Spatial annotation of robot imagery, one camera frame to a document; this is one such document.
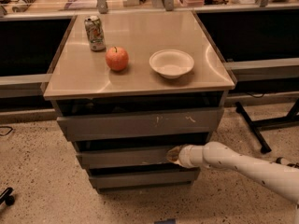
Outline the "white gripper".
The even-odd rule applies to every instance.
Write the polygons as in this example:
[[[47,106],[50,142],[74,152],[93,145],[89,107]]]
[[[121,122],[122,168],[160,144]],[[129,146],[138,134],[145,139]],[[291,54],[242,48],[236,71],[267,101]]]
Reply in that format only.
[[[166,158],[177,165],[181,165],[185,168],[195,168],[199,167],[204,163],[204,147],[203,146],[177,146],[171,148],[166,153]]]

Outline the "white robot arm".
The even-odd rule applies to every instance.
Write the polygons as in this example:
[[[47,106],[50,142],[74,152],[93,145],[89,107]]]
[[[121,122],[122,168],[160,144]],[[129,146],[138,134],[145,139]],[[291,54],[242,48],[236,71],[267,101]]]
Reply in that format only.
[[[242,155],[219,142],[173,147],[166,158],[189,169],[205,166],[236,171],[294,203],[294,224],[299,224],[298,168]]]

